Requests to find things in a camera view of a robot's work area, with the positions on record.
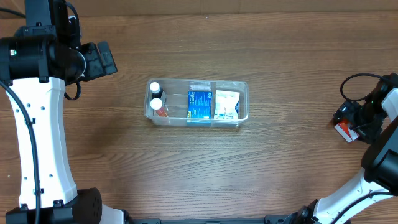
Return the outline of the red medicine box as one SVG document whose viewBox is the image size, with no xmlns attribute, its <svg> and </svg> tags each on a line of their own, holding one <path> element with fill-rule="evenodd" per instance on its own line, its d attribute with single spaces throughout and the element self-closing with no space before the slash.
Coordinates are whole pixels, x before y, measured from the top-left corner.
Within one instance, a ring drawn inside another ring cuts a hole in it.
<svg viewBox="0 0 398 224">
<path fill-rule="evenodd" d="M 359 138 L 359 134 L 352 130 L 351 127 L 352 124 L 347 120 L 342 120 L 334 126 L 334 128 L 346 140 L 346 142 L 352 142 Z"/>
</svg>

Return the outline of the black bottle white cap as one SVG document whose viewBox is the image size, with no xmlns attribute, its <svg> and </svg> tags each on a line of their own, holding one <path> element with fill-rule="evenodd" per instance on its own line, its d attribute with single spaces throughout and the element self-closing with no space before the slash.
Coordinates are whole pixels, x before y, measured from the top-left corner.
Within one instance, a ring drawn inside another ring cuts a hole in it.
<svg viewBox="0 0 398 224">
<path fill-rule="evenodd" d="M 162 96 L 164 94 L 164 90 L 158 82 L 152 82 L 149 85 L 149 89 L 150 89 L 152 98 L 162 98 Z"/>
</svg>

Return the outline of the orange tube white cap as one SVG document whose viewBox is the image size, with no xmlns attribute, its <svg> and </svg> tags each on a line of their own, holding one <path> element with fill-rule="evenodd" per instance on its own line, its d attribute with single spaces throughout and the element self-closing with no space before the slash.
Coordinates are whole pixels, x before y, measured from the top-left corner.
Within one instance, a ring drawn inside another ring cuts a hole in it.
<svg viewBox="0 0 398 224">
<path fill-rule="evenodd" d="M 153 98 L 150 101 L 150 107 L 157 113 L 160 117 L 167 117 L 167 110 L 164 107 L 163 101 L 160 98 Z"/>
</svg>

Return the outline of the blue medicine box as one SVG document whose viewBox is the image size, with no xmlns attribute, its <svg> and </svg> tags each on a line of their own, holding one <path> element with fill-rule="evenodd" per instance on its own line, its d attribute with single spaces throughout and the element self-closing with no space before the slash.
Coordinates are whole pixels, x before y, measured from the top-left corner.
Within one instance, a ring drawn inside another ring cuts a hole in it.
<svg viewBox="0 0 398 224">
<path fill-rule="evenodd" d="M 193 124 L 211 123 L 212 92 L 188 91 L 187 122 Z"/>
</svg>

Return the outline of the white medicine box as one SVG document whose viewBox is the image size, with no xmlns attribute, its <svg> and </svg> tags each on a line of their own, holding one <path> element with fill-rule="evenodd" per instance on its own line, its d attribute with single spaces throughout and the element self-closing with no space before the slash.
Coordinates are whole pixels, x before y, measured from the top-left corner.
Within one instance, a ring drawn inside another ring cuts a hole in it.
<svg viewBox="0 0 398 224">
<path fill-rule="evenodd" d="M 240 92 L 216 90 L 214 119 L 239 118 Z"/>
</svg>

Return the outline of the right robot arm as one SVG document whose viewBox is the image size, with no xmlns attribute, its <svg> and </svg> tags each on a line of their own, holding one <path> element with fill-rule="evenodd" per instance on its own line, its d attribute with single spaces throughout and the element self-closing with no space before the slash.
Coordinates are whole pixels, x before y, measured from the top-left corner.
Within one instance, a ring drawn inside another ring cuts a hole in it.
<svg viewBox="0 0 398 224">
<path fill-rule="evenodd" d="M 347 142 L 369 145 L 360 171 L 335 193 L 287 215 L 284 223 L 350 223 L 369 206 L 397 196 L 397 74 L 378 80 L 368 95 L 346 98 L 333 115 Z"/>
</svg>

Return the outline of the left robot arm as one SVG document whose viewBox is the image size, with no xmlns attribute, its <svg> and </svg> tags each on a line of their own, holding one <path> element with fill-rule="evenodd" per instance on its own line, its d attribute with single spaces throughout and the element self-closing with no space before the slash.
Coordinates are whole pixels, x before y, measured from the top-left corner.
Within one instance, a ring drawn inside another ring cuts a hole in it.
<svg viewBox="0 0 398 224">
<path fill-rule="evenodd" d="M 131 223 L 98 189 L 77 188 L 65 140 L 65 89 L 117 72 L 108 43 L 82 44 L 78 14 L 66 1 L 26 1 L 25 19 L 1 39 L 1 86 L 15 117 L 22 177 L 6 222 Z"/>
</svg>

